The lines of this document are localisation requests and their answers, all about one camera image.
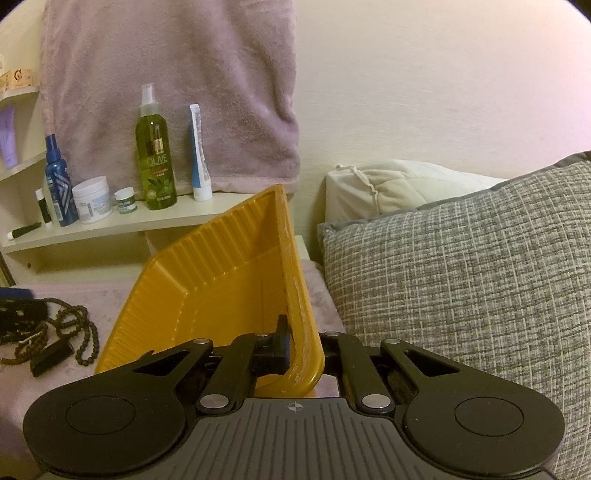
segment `purple tube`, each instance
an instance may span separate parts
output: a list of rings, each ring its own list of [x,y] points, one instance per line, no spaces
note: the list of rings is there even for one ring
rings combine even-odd
[[[18,164],[13,106],[0,110],[0,154],[6,168],[15,167]]]

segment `yellow basket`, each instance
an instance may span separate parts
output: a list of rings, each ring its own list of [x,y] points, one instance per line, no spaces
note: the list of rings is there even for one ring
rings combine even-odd
[[[152,257],[135,283],[96,373],[194,338],[229,345],[244,333],[291,327],[290,368],[260,379],[260,397],[304,397],[324,353],[281,185],[198,227]]]

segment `cushion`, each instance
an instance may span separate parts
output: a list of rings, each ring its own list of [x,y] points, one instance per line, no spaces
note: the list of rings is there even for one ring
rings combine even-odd
[[[412,160],[337,166],[326,176],[326,221],[372,218],[487,189],[503,180]]]
[[[526,385],[567,425],[554,468],[591,478],[591,152],[465,197],[321,225],[347,332]]]

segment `green spray bottle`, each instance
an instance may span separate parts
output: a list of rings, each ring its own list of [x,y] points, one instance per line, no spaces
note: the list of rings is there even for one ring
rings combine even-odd
[[[135,138],[142,188],[148,208],[161,210],[177,203],[177,190],[170,158],[168,127],[166,120],[158,113],[153,83],[142,85],[139,115]]]

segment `blue spray bottle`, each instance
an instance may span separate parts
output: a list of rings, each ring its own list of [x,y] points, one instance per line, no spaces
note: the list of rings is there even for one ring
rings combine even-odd
[[[67,226],[78,220],[78,210],[74,204],[68,167],[66,161],[61,157],[60,149],[57,148],[55,134],[45,137],[45,145],[47,147],[47,167],[45,167],[47,185],[51,192],[57,219],[61,226]]]

